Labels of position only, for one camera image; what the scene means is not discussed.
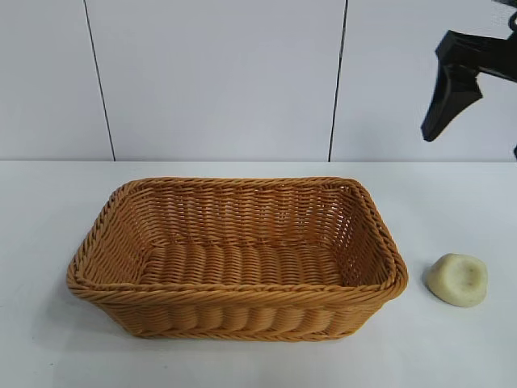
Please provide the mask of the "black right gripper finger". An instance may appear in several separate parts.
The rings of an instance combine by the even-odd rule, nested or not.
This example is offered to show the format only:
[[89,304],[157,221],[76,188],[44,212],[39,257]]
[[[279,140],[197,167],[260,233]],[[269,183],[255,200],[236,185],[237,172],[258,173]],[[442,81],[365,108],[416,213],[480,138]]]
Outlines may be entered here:
[[434,141],[452,120],[483,97],[478,74],[462,65],[439,63],[433,97],[421,125],[425,141]]

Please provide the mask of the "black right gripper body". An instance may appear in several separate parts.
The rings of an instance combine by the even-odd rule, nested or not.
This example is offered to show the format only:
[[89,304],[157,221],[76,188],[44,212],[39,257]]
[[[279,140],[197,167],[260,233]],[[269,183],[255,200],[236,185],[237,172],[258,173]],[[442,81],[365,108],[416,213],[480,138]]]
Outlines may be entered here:
[[495,77],[516,80],[516,32],[502,39],[449,30],[435,53],[441,65],[461,65]]

